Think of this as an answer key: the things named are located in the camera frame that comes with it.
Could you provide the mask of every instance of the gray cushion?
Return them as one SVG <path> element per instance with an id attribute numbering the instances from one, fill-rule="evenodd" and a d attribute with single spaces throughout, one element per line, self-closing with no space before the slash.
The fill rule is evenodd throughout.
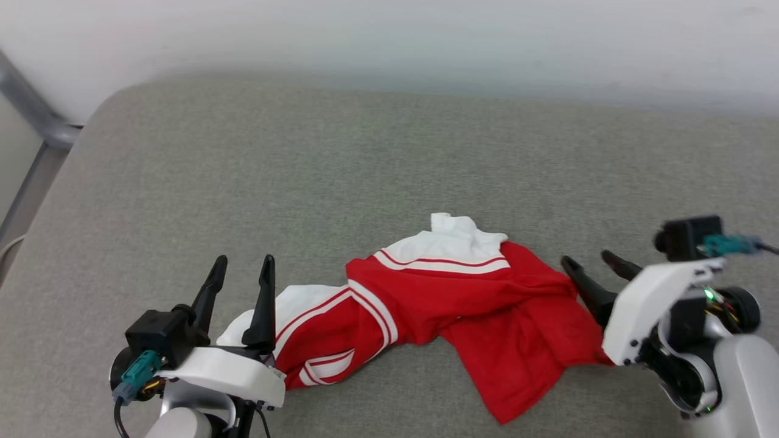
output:
<path id="1" fill-rule="evenodd" d="M 221 253 L 215 338 L 257 293 L 266 253 L 287 284 L 343 284 L 344 264 L 470 215 L 612 288 L 609 248 L 637 263 L 667 219 L 719 213 L 779 243 L 779 125 L 586 104 L 160 83 L 124 90 L 84 129 L 0 289 L 3 436 L 113 436 L 108 368 L 145 309 L 191 302 Z M 734 258 L 779 345 L 779 259 Z M 159 401 L 124 410 L 142 436 Z M 268 415 L 286 436 L 677 436 L 638 368 L 568 370 L 499 426 L 452 347 L 393 348 Z M 261 436 L 261 427 L 253 436 Z"/>

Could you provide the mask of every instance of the black wire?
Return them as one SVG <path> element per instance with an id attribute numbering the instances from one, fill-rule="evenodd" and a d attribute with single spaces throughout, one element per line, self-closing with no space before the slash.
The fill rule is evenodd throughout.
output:
<path id="1" fill-rule="evenodd" d="M 775 246 L 766 245 L 765 243 L 758 243 L 755 246 L 762 249 L 763 251 L 768 251 L 769 253 L 774 253 L 779 256 L 779 248 L 776 248 Z"/>
<path id="2" fill-rule="evenodd" d="M 265 421 L 265 414 L 263 414 L 263 408 L 261 406 L 257 406 L 257 413 L 259 414 L 259 417 L 263 421 L 263 427 L 265 428 L 265 436 L 270 438 L 270 431 L 268 430 L 268 422 Z"/>
<path id="3" fill-rule="evenodd" d="M 733 314 L 730 313 L 727 309 L 723 312 L 725 314 L 725 318 L 728 319 L 728 322 L 731 326 L 731 331 L 736 332 L 736 334 L 744 333 L 744 330 L 741 330 L 741 327 L 738 325 L 737 322 L 735 322 L 735 319 L 733 318 Z"/>
<path id="4" fill-rule="evenodd" d="M 125 430 L 125 425 L 122 424 L 122 398 L 117 397 L 114 404 L 114 424 L 116 425 L 116 431 L 119 432 L 121 438 L 130 438 Z"/>

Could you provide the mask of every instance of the wire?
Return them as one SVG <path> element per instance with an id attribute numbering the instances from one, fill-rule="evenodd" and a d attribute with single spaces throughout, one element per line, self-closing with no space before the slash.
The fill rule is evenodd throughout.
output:
<path id="1" fill-rule="evenodd" d="M 738 325 L 738 321 L 735 318 L 735 315 L 733 315 L 733 312 L 723 312 L 725 315 L 725 319 L 728 320 L 728 325 L 731 326 L 731 332 L 741 334 L 744 333 L 744 330 L 741 330 L 741 327 Z"/>
<path id="2" fill-rule="evenodd" d="M 259 417 L 263 421 L 263 427 L 265 428 L 265 436 L 270 438 L 270 431 L 268 430 L 268 422 L 265 420 L 265 414 L 263 414 L 263 407 L 262 406 L 257 406 L 256 411 L 259 414 Z"/>
<path id="3" fill-rule="evenodd" d="M 143 387 L 143 389 L 141 389 L 141 392 L 145 394 L 145 393 L 149 392 L 150 389 L 153 389 L 153 388 L 158 387 L 160 385 L 165 385 L 165 381 L 163 379 L 152 380 L 151 383 L 148 383 L 145 387 Z"/>
<path id="4" fill-rule="evenodd" d="M 5 255 L 8 254 L 8 251 L 13 248 L 14 245 L 24 240 L 24 238 L 27 237 L 27 235 L 21 235 L 15 239 L 13 239 L 11 242 L 8 243 L 8 245 L 5 246 L 2 250 L 0 250 L 0 266 L 2 266 L 3 260 L 5 260 Z"/>
<path id="5" fill-rule="evenodd" d="M 125 430 L 125 425 L 122 424 L 122 402 L 123 399 L 121 397 L 116 398 L 116 403 L 114 404 L 114 424 L 121 438 L 130 438 L 127 430 Z"/>
<path id="6" fill-rule="evenodd" d="M 758 243 L 755 244 L 756 247 L 762 249 L 763 251 L 768 251 L 769 253 L 774 253 L 777 256 L 779 256 L 779 248 L 771 245 L 766 245 L 765 243 Z"/>

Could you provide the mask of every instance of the red and white garment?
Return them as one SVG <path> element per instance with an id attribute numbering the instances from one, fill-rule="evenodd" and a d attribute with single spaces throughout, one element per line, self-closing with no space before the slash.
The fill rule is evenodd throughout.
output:
<path id="1" fill-rule="evenodd" d="M 601 329 L 568 277 L 469 217 L 346 265 L 346 285 L 286 288 L 276 301 L 277 368 L 287 389 L 340 382 L 390 345 L 451 343 L 489 411 L 506 423 L 567 366 L 610 363 Z M 242 314 L 217 340 L 241 345 Z"/>

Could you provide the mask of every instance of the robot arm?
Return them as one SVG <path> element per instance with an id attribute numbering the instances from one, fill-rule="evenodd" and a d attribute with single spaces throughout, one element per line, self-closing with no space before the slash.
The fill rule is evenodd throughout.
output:
<path id="1" fill-rule="evenodd" d="M 720 255 L 752 253 L 753 245 L 735 238 L 731 250 L 712 248 L 728 242 L 721 231 L 719 217 L 668 222 L 655 243 L 670 263 L 643 269 L 604 251 L 604 261 L 629 280 L 619 294 L 603 289 L 569 257 L 562 265 L 605 329 L 606 355 L 618 366 L 654 371 L 690 436 L 774 436 L 779 355 L 751 334 L 760 308 L 741 288 L 707 286 L 724 269 Z"/>
<path id="2" fill-rule="evenodd" d="M 243 333 L 246 347 L 211 345 L 208 330 L 227 257 L 220 256 L 191 306 L 146 311 L 126 332 L 128 347 L 111 367 L 115 422 L 126 438 L 122 405 L 164 393 L 160 418 L 147 438 L 246 438 L 255 412 L 284 404 L 285 375 L 273 368 L 275 263 L 268 255 L 259 278 L 254 317 Z M 224 416 L 204 414 L 216 409 Z"/>

